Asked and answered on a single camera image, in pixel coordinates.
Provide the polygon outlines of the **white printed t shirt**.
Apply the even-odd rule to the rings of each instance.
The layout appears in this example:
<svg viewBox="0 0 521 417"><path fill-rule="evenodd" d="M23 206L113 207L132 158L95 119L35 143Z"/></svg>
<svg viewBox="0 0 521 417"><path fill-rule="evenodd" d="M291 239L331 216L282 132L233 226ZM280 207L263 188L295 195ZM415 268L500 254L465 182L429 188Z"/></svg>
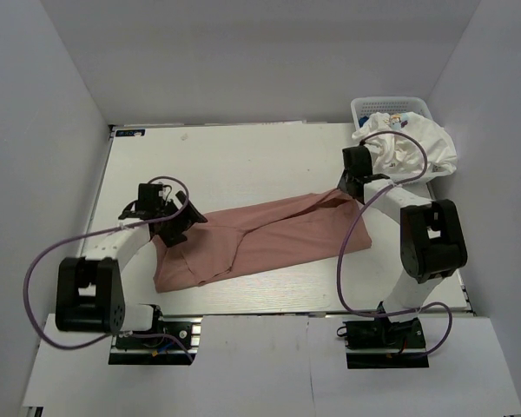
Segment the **white printed t shirt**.
<svg viewBox="0 0 521 417"><path fill-rule="evenodd" d="M428 181L455 172L458 156L451 136L433 120L414 112L370 115L352 134L366 140L373 170L398 180L424 173Z"/></svg>

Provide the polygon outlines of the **pink t shirt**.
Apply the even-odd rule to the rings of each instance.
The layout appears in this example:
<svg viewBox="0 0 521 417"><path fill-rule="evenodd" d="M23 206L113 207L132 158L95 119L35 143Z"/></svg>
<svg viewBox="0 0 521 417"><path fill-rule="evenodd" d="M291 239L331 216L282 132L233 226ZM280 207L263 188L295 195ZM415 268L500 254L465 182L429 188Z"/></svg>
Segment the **pink t shirt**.
<svg viewBox="0 0 521 417"><path fill-rule="evenodd" d="M172 248L153 240L159 293L369 249L359 205L338 189L208 213Z"/></svg>

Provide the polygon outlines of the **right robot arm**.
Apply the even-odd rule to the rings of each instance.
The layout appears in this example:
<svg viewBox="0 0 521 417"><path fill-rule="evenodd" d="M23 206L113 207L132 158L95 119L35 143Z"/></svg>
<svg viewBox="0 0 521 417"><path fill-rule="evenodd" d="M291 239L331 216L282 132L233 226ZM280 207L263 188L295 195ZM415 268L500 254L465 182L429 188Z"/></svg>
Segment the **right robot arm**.
<svg viewBox="0 0 521 417"><path fill-rule="evenodd" d="M364 146L342 149L344 171L338 188L399 225L402 271L392 292L374 313L347 308L361 317L384 318L374 325L376 339L392 347L406 336L404 322L416 318L430 293L465 266L468 254L458 211L451 200L420 197L382 174L373 173Z"/></svg>

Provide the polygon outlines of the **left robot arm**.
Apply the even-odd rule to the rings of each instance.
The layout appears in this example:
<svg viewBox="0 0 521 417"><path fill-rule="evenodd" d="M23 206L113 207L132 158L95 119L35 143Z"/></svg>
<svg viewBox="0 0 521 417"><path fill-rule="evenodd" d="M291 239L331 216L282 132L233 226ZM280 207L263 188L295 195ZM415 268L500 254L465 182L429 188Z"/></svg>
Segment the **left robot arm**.
<svg viewBox="0 0 521 417"><path fill-rule="evenodd" d="M136 333L146 346L161 344L166 325L152 304L128 304L122 271L138 251L157 237L168 248L187 240L185 233L205 223L189 199L186 186L177 192L158 179L141 183L137 198L118 216L118 225L78 258L59 266L56 327L64 332Z"/></svg>

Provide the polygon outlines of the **white plastic basket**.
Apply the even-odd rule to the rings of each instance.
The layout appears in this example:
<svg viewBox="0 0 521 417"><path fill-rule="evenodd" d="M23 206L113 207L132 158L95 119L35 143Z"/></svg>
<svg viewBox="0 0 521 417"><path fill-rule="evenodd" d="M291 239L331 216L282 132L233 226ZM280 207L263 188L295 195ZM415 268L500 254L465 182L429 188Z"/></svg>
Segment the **white plastic basket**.
<svg viewBox="0 0 521 417"><path fill-rule="evenodd" d="M395 182L429 182L453 174L458 155L451 136L433 121L424 100L407 96L351 101L353 144L367 139L373 171Z"/></svg>

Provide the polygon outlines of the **blue table label sticker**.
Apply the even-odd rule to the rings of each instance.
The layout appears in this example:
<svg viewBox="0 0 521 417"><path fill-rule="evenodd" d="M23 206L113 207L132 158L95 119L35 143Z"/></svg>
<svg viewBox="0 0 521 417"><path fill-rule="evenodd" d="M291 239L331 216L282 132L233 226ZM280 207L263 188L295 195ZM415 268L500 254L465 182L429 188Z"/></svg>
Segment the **blue table label sticker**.
<svg viewBox="0 0 521 417"><path fill-rule="evenodd" d="M145 129L118 129L115 132L115 137L140 137L145 134Z"/></svg>

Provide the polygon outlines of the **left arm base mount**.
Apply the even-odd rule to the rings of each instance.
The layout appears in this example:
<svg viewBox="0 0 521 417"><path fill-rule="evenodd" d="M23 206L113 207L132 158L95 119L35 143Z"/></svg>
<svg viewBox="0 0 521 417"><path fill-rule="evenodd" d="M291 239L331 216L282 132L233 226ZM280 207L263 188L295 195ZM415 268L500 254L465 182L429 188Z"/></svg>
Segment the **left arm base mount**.
<svg viewBox="0 0 521 417"><path fill-rule="evenodd" d="M115 337L109 350L109 365L189 366L201 337L200 318L161 318L153 331Z"/></svg>

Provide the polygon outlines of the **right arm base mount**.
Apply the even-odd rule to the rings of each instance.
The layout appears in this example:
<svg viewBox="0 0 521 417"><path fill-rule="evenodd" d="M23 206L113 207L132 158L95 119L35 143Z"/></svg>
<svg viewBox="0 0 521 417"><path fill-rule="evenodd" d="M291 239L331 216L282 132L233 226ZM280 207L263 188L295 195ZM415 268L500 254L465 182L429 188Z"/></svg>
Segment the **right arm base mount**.
<svg viewBox="0 0 521 417"><path fill-rule="evenodd" d="M419 319L345 321L336 335L345 342L348 369L429 368Z"/></svg>

